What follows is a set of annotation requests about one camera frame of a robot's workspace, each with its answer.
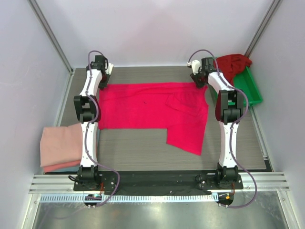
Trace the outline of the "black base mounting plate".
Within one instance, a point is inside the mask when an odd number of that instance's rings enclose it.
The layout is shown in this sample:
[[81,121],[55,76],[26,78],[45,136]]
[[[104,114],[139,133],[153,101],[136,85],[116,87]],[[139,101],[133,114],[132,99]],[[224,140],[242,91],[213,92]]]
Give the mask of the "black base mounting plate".
[[243,189],[241,176],[220,179],[216,170],[176,171],[99,171],[95,177],[68,178],[74,182],[74,191],[101,191],[106,195],[169,196],[199,195],[209,190]]

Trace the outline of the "dark red t shirt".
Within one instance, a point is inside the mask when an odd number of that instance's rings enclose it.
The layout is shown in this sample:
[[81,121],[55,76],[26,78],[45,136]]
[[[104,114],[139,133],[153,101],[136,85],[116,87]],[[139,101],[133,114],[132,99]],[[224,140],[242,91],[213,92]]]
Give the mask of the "dark red t shirt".
[[241,74],[246,67],[252,65],[252,61],[242,54],[230,54],[216,59],[219,70],[224,74],[225,79],[234,86],[234,78]]

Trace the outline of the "folded light pink t shirt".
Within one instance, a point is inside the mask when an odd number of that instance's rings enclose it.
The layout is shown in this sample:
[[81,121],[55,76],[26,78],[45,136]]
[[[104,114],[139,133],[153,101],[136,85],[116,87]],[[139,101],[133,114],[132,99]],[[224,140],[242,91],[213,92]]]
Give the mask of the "folded light pink t shirt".
[[45,127],[40,141],[41,167],[81,160],[81,124]]

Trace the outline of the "folded salmon t shirt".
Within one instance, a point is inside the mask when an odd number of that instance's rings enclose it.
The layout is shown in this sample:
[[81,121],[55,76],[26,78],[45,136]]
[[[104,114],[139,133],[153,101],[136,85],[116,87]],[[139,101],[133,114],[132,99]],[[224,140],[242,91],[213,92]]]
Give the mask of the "folded salmon t shirt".
[[65,163],[61,163],[61,164],[55,164],[55,165],[51,165],[51,166],[45,166],[45,167],[43,167],[43,171],[44,172],[53,172],[58,169],[65,169],[65,168],[75,167],[75,166],[78,167],[80,165],[80,162],[81,162],[80,160],[76,160],[76,161],[65,162]]

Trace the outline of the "folded light blue t shirt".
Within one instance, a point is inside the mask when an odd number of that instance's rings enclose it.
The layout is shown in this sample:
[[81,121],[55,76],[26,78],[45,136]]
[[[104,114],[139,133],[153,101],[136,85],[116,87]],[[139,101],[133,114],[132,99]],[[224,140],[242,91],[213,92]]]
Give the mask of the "folded light blue t shirt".
[[57,169],[56,172],[77,172],[79,169],[79,166],[73,166],[73,167],[65,167]]

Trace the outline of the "left aluminium frame post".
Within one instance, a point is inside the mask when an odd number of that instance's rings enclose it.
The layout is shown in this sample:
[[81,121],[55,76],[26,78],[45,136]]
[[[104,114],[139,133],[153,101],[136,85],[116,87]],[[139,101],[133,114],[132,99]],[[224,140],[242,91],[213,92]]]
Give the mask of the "left aluminium frame post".
[[55,34],[53,33],[46,17],[44,16],[40,6],[38,5],[36,0],[27,0],[30,7],[32,8],[35,16],[37,17],[38,21],[40,22],[43,30],[45,31],[47,37],[49,38],[51,44],[53,45],[55,51],[57,52],[58,56],[60,57],[61,61],[63,62],[65,68],[68,70],[70,74],[73,73],[73,67],[69,63],[66,55],[63,52],[63,49],[61,48],[58,40],[55,37]]

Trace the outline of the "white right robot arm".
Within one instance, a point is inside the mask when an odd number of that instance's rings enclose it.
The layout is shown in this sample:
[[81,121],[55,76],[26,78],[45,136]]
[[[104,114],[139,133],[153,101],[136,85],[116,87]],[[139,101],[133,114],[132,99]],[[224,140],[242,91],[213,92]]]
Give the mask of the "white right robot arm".
[[196,177],[201,190],[242,188],[239,164],[236,158],[236,140],[239,123],[244,115],[243,91],[234,88],[219,70],[217,61],[203,58],[188,61],[191,78],[198,88],[211,86],[217,92],[215,118],[221,130],[221,152],[214,175],[200,174]]

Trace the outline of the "green plastic tray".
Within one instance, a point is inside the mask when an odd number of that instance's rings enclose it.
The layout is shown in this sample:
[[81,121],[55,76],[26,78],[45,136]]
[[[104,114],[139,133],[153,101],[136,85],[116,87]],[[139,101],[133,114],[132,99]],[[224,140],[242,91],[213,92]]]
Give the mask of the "green plastic tray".
[[241,74],[236,75],[234,78],[234,87],[243,90],[248,98],[249,106],[259,104],[263,101],[258,86],[250,72],[250,67],[246,67]]

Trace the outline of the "aluminium extrusion rail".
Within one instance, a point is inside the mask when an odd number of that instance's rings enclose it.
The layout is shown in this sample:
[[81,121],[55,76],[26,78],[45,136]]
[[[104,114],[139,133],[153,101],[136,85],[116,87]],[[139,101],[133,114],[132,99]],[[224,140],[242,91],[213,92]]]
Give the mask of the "aluminium extrusion rail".
[[[289,191],[289,185],[282,172],[253,172],[259,191]],[[71,193],[74,184],[67,175],[35,175],[30,185],[30,194]]]

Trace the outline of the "aluminium frame post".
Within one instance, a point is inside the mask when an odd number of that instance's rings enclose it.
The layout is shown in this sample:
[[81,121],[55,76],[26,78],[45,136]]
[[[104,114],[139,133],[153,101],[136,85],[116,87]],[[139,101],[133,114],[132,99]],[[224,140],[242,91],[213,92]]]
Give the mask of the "aluminium frame post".
[[273,16],[276,14],[278,8],[280,7],[282,0],[273,0],[268,7],[265,15],[263,16],[262,21],[260,22],[250,44],[248,45],[244,56],[250,58],[252,52],[254,51],[256,45],[258,44],[259,40],[261,39],[263,33],[267,29],[268,24],[272,20]]
[[30,7],[32,8],[35,16],[37,17],[38,21],[40,22],[43,30],[45,31],[47,37],[49,38],[51,44],[53,45],[55,51],[57,52],[58,56],[60,57],[61,61],[63,62],[65,68],[68,70],[70,74],[73,73],[73,67],[69,63],[66,55],[63,52],[63,49],[61,48],[58,40],[55,37],[55,34],[53,33],[46,17],[44,16],[40,6],[38,5],[36,0],[27,0]]

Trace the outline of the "right aluminium frame post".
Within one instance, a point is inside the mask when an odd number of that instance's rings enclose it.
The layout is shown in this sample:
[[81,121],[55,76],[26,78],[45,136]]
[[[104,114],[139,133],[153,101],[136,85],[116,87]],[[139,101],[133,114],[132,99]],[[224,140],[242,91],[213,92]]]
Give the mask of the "right aluminium frame post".
[[260,22],[250,44],[248,45],[244,56],[250,58],[252,52],[254,51],[256,45],[258,44],[259,40],[261,39],[263,33],[267,29],[268,24],[272,20],[273,16],[276,14],[278,8],[280,7],[282,0],[273,0],[268,7],[265,15],[263,16],[262,21]]

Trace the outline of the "hot pink t shirt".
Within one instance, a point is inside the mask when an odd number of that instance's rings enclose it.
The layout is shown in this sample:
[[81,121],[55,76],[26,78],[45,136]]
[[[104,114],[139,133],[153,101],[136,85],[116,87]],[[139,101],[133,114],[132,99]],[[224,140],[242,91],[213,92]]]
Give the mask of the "hot pink t shirt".
[[165,129],[166,143],[201,155],[209,106],[194,83],[110,84],[100,90],[100,129]]

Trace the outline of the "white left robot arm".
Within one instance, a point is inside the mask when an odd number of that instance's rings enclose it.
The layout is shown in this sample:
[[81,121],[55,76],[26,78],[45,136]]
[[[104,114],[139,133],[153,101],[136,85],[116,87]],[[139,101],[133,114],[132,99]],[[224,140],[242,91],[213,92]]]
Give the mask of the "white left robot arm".
[[113,70],[113,64],[100,51],[90,51],[87,61],[85,84],[73,99],[82,133],[81,162],[74,179],[75,191],[95,191],[101,186],[97,164],[97,132],[101,111],[97,94],[100,88],[107,85]]

